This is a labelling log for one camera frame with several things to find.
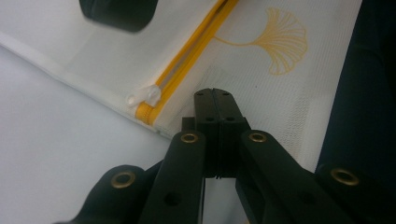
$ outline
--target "yellow piping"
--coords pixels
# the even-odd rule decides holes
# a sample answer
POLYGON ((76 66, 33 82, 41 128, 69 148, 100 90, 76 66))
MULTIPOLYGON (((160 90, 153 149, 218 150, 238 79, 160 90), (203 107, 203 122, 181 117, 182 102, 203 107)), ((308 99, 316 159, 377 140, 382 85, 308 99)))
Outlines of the yellow piping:
POLYGON ((193 33, 191 38, 187 41, 186 45, 180 50, 174 60, 166 67, 163 74, 156 81, 156 85, 161 85, 163 80, 168 76, 170 71, 176 66, 183 55, 196 43, 183 64, 176 70, 172 78, 162 89, 162 97, 159 103, 152 107, 146 103, 141 103, 136 109, 135 116, 137 119, 142 120, 148 125, 153 125, 154 120, 158 117, 165 103, 172 96, 180 82, 188 74, 189 70, 195 64, 196 60, 205 49, 211 38, 214 36, 216 31, 225 21, 227 16, 233 10, 238 0, 225 0, 218 1, 213 9, 208 13, 204 21, 199 25, 197 30, 193 33))

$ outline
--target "zipper teeth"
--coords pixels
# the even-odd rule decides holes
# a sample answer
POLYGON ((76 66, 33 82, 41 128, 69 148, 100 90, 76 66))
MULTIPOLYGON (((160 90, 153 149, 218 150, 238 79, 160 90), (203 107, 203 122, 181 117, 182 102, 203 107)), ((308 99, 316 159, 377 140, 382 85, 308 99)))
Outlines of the zipper teeth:
POLYGON ((156 107, 152 107, 146 103, 141 103, 136 110, 135 116, 137 119, 143 121, 148 125, 152 125, 156 116, 153 115, 154 109, 162 109, 170 95, 172 94, 172 88, 176 82, 180 82, 184 76, 187 74, 192 64, 198 59, 201 52, 205 49, 205 46, 210 41, 213 34, 219 29, 222 21, 228 16, 231 12, 232 8, 236 5, 238 0, 224 0, 219 1, 214 9, 212 9, 209 14, 206 16, 205 20, 195 32, 194 38, 191 38, 188 43, 186 43, 185 47, 180 51, 180 53, 175 57, 175 59, 170 63, 163 75, 159 77, 156 81, 157 86, 162 86, 162 99, 157 104, 156 107), (221 14, 221 11, 225 8, 225 6, 229 6, 228 10, 221 14), (174 67, 178 66, 178 69, 171 73, 174 70, 174 67))

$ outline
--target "hole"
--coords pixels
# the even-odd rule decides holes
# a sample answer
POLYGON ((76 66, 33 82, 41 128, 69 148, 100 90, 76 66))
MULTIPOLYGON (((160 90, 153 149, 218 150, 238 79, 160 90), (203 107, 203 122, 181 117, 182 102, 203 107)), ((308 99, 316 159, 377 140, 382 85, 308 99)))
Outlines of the hole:
POLYGON ((306 204, 317 203, 317 198, 315 198, 315 196, 310 192, 301 191, 298 194, 298 198, 300 199, 300 201, 302 201, 303 203, 306 203, 306 204))
POLYGON ((169 206, 177 206, 181 203, 181 197, 176 192, 170 192, 163 198, 165 203, 169 206))
POLYGON ((129 175, 120 175, 120 176, 117 176, 116 181, 117 181, 118 183, 125 184, 125 183, 127 183, 130 179, 131 179, 131 177, 130 177, 129 175))
POLYGON ((334 168, 330 171, 330 174, 332 175, 332 178, 342 184, 348 186, 359 185, 359 179, 348 170, 342 168, 334 168))
POLYGON ((115 189, 124 189, 134 183, 136 176, 132 171, 119 172, 111 178, 111 186, 115 189))
POLYGON ((198 136, 195 133, 185 133, 181 135, 181 141, 185 143, 194 143, 198 141, 198 136))
POLYGON ((265 142, 267 140, 267 137, 262 134, 262 133, 251 133, 248 138, 252 140, 253 142, 265 142))

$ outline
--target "black object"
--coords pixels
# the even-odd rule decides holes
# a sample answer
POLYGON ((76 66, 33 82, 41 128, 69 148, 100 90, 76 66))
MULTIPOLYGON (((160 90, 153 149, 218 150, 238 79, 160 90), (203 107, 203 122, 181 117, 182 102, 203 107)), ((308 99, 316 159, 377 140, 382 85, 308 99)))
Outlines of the black object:
POLYGON ((79 0, 87 18, 129 32, 145 28, 154 17, 158 0, 79 0))
POLYGON ((363 0, 319 164, 360 170, 396 197, 396 1, 363 0))
POLYGON ((146 172, 107 172, 64 224, 201 223, 206 177, 236 178, 251 224, 396 223, 396 202, 374 181, 336 164, 303 169, 269 133, 250 130, 232 95, 202 90, 164 160, 146 172))

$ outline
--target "dark green fabric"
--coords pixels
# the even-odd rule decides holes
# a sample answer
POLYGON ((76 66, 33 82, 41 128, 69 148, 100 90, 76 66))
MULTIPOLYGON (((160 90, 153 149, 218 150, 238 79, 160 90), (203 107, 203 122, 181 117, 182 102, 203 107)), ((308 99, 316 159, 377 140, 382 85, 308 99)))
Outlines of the dark green fabric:
POLYGON ((396 1, 363 0, 318 165, 349 165, 396 196, 396 1))

